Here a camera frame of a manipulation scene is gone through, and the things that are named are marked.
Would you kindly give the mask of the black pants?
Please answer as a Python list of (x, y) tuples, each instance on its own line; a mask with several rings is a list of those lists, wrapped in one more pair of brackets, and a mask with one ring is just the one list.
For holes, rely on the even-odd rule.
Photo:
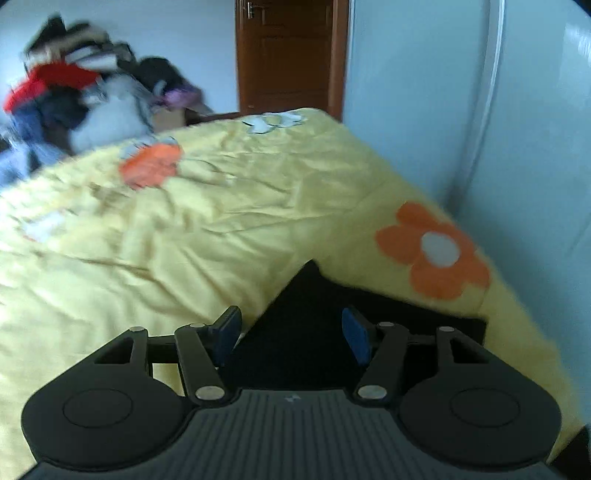
[(362, 366), (342, 333), (342, 312), (352, 308), (373, 325), (392, 322), (413, 335), (441, 326), (459, 329), (482, 345), (487, 323), (376, 292), (346, 286), (308, 261), (254, 322), (221, 367), (231, 387), (270, 390), (332, 390), (353, 387)]

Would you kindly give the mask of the yellow floral bed quilt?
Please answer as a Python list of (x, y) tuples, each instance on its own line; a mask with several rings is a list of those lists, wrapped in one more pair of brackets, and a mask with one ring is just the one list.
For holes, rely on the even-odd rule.
[(1, 475), (33, 457), (26, 400), (135, 325), (165, 335), (229, 305), (248, 324), (308, 260), (342, 284), (487, 322), (485, 344), (583, 428), (572, 382), (484, 251), (419, 188), (322, 111), (254, 135), (239, 120), (169, 133), (174, 170), (134, 190), (125, 145), (43, 170), (1, 195)]

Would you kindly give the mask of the blue bed sheet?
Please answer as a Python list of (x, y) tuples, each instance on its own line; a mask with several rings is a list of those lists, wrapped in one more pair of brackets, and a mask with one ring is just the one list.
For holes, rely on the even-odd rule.
[(56, 164), (63, 152), (45, 142), (12, 140), (1, 153), (1, 189), (28, 180), (37, 170)]

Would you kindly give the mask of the navy blue jacket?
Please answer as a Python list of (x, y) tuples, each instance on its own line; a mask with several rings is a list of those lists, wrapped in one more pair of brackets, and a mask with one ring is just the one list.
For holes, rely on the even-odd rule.
[(71, 154), (69, 132), (83, 123), (88, 112), (79, 90), (54, 87), (17, 107), (11, 122), (23, 141), (52, 144)]

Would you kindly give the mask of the grey garment on pile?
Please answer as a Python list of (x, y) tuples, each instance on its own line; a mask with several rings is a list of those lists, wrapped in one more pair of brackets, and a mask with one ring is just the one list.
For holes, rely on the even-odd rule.
[(126, 74), (111, 75), (82, 91), (88, 111), (68, 133), (75, 154), (150, 134), (152, 94)]

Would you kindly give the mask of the purple bag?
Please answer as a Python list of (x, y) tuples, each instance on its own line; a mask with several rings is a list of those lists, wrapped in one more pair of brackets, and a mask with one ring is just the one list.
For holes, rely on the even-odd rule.
[(181, 86), (165, 92), (161, 100), (169, 108), (189, 108), (201, 103), (202, 92), (193, 86)]

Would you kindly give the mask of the red puffy jacket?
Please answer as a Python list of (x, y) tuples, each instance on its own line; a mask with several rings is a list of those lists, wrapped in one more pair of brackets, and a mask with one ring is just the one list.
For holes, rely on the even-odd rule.
[(51, 87), (84, 89), (97, 81), (100, 74), (75, 64), (54, 62), (35, 66), (15, 89), (6, 96), (3, 110), (12, 113), (22, 104), (44, 94)]

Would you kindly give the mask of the black backpack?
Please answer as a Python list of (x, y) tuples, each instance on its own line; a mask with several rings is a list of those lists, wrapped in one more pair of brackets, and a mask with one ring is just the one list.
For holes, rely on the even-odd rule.
[(179, 71), (165, 58), (145, 57), (141, 59), (131, 71), (134, 78), (141, 83), (152, 95), (163, 96), (184, 84), (184, 78)]

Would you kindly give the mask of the white and striped folded clothes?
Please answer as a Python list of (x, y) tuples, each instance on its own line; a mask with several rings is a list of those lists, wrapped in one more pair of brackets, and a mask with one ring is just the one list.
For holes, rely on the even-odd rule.
[(136, 58), (125, 42), (114, 42), (102, 28), (82, 21), (66, 26), (59, 14), (50, 16), (21, 54), (26, 72), (63, 62), (85, 70), (111, 73), (133, 66)]

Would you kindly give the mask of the brown wooden door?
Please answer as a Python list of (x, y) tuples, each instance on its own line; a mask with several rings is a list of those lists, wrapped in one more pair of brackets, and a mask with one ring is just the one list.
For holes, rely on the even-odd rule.
[(342, 119), (349, 1), (237, 1), (238, 105), (242, 114), (304, 107)]

